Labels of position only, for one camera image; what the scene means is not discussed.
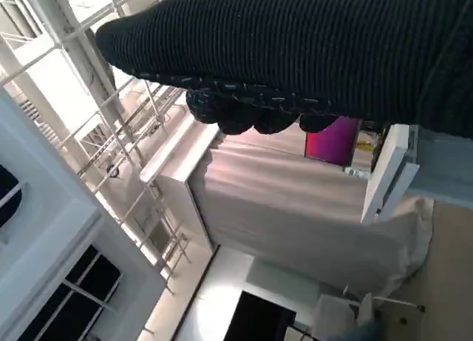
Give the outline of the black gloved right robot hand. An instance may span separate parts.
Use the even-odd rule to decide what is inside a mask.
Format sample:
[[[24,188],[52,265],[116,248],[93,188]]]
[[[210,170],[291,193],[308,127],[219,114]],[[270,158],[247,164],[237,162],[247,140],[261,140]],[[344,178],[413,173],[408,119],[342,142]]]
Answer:
[[[472,136],[472,0],[164,0],[95,40],[228,135],[344,117]]]

